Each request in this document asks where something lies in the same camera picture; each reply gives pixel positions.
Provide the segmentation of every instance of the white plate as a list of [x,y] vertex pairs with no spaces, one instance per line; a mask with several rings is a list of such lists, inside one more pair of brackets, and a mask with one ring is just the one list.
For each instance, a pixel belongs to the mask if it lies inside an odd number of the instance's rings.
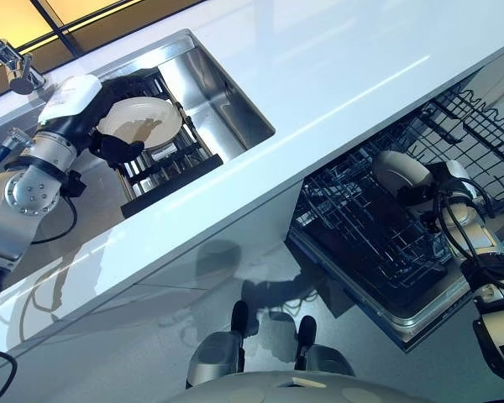
[[171,141],[181,128],[181,115],[171,103],[153,97],[135,97],[113,104],[97,130],[127,143],[143,141],[153,149]]

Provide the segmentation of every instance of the black cable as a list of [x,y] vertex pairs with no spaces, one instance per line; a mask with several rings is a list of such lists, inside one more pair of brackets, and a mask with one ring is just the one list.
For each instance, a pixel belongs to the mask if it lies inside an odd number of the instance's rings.
[[438,223],[440,224],[440,227],[443,230],[443,233],[446,236],[446,238],[455,246],[456,249],[459,250],[459,252],[463,256],[465,256],[469,261],[473,261],[474,258],[466,250],[464,250],[461,247],[461,245],[458,244],[458,242],[455,240],[455,238],[450,233],[448,227],[446,226],[446,222],[444,221],[443,213],[439,209],[441,196],[442,196],[442,193],[440,193],[440,191],[438,191],[437,195],[435,195],[435,198],[433,199],[433,213],[438,218]]
[[76,212],[76,207],[75,207],[75,205],[73,204],[73,202],[71,201],[71,199],[69,197],[63,196],[63,198],[66,201],[66,203],[69,205],[69,207],[71,208],[71,212],[73,214],[73,222],[71,223],[71,225],[69,226],[69,228],[67,228],[63,233],[60,233],[58,235],[55,235],[54,237],[50,237],[50,238],[47,238],[47,239],[40,239],[38,241],[32,241],[32,245],[39,245],[41,243],[47,243],[47,242],[50,242],[50,241],[55,241],[56,239],[63,238],[68,233],[70,233],[73,230],[73,228],[76,226],[76,221],[78,220],[78,213]]
[[484,199],[484,203],[485,203],[486,210],[487,210],[487,215],[491,218],[495,218],[495,212],[493,210],[493,205],[491,204],[491,199],[490,199],[489,195],[487,194],[486,190],[478,182],[476,182],[472,179],[469,179],[469,178],[452,178],[452,179],[449,179],[449,180],[445,181],[444,183],[442,183],[440,185],[440,188],[442,188],[443,186],[447,186],[450,183],[455,183],[457,181],[468,183],[469,185],[472,185],[473,187],[475,187]]
[[6,390],[8,390],[9,386],[13,382],[13,378],[15,378],[15,375],[17,373],[18,365],[17,360],[7,353],[3,353],[2,351],[0,351],[0,357],[6,359],[11,364],[11,372],[9,373],[8,379],[6,380],[6,383],[3,384],[3,387],[0,389],[0,398],[1,398],[3,394],[6,393]]
[[480,265],[480,259],[478,258],[478,254],[476,253],[476,249],[474,249],[474,245],[469,239],[469,236],[465,232],[465,229],[461,226],[459,223],[457,217],[455,216],[454,212],[452,211],[452,207],[450,206],[450,202],[448,200],[448,197],[444,197],[443,199],[444,205],[446,206],[446,210],[448,210],[448,214],[450,215],[450,218],[452,218],[452,221],[454,222],[454,225],[457,227],[458,231],[461,233],[461,236],[467,243],[467,246],[469,247],[470,252],[472,253],[472,256],[474,260],[476,261],[477,265]]
[[[444,184],[452,183],[455,181],[456,180],[450,180],[450,181],[444,182]],[[467,183],[470,183],[471,185],[475,185],[475,187],[478,189],[478,191],[481,193],[482,197],[484,198],[484,201],[486,202],[486,204],[489,203],[487,211],[488,211],[490,217],[494,217],[494,214],[492,211],[492,206],[491,206],[491,201],[490,201],[488,195],[485,193],[484,189],[480,185],[478,185],[476,182],[473,182],[472,180],[467,180]],[[444,184],[442,184],[439,187],[437,195],[436,195],[435,199],[433,200],[433,210],[434,210],[435,214],[438,215],[438,221],[439,221],[440,227],[442,228],[442,230],[444,232],[444,235],[446,235],[446,238],[448,238],[448,240],[455,246],[455,248],[458,249],[476,268],[481,269],[484,272],[486,277],[490,280],[490,282],[493,285],[495,285],[498,288],[504,289],[504,282],[498,280],[495,276],[495,275],[502,275],[503,276],[504,273],[501,273],[499,270],[494,270],[493,268],[490,268],[490,267],[485,267],[485,268],[481,267],[480,259],[474,249],[474,245],[470,241],[468,235],[466,234],[465,230],[463,229],[463,227],[459,223],[458,219],[455,217],[454,212],[452,211],[452,208],[449,204],[448,195],[445,195],[440,190],[440,188],[442,188]],[[463,239],[467,243],[467,246],[468,246],[472,256],[470,254],[468,254],[466,252],[466,250],[461,247],[461,245],[459,245],[459,243],[455,240],[455,238],[452,236],[452,234],[448,230],[448,227],[446,226],[446,222],[444,221],[443,214],[441,211],[439,211],[441,198],[443,198],[442,201],[444,202],[444,205],[446,206],[446,209],[448,210],[448,213],[449,213],[452,221],[454,222],[454,225],[457,227],[457,229],[459,230],[459,233],[461,233],[461,236],[463,237]]]

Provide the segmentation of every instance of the black dish rack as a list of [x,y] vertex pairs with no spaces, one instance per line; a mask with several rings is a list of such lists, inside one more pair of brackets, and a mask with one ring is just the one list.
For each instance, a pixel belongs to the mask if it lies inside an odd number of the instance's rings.
[[178,134],[157,150],[144,150],[134,160],[113,168],[128,202],[121,206],[125,218],[145,209],[223,164],[198,135],[191,118],[176,100],[158,68],[133,74],[134,86],[123,98],[156,97],[171,102],[182,118]]
[[390,149],[423,164],[458,160],[504,207],[504,118],[461,88],[452,86],[309,175],[293,216],[291,233],[304,233],[326,252],[327,271],[342,270],[400,317],[433,299],[423,295],[451,276],[450,255],[444,237],[428,233],[377,182],[373,158]]

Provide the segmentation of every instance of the robotic arm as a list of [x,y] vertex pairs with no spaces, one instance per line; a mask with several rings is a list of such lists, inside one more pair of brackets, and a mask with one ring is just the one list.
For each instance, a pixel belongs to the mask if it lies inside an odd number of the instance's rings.
[[487,214],[494,217],[488,195],[454,160],[424,166],[406,154],[383,151],[372,170],[429,231],[441,231],[448,239],[480,313],[473,328],[481,352],[490,369],[504,379],[504,247],[477,205],[481,198]]
[[74,210],[69,197],[81,195],[86,186],[71,166],[84,149],[110,165],[133,160],[143,150],[142,143],[127,144],[94,129],[139,80],[141,75],[104,83],[92,75],[73,76],[45,105],[32,139],[13,132],[0,147],[1,162],[15,144],[25,146],[0,173],[0,291],[59,197]]

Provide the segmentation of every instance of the white countertop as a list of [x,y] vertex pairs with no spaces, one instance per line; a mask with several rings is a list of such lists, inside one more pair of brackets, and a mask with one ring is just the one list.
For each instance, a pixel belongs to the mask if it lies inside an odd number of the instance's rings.
[[[0,350],[93,309],[96,296],[108,300],[504,52],[504,0],[440,7],[430,0],[212,0],[71,62],[50,81],[93,71],[185,28],[276,134],[85,243],[74,258],[5,290]],[[0,97],[0,116],[24,102]],[[52,293],[60,273],[67,273],[61,305],[23,311],[34,288],[38,298]]]

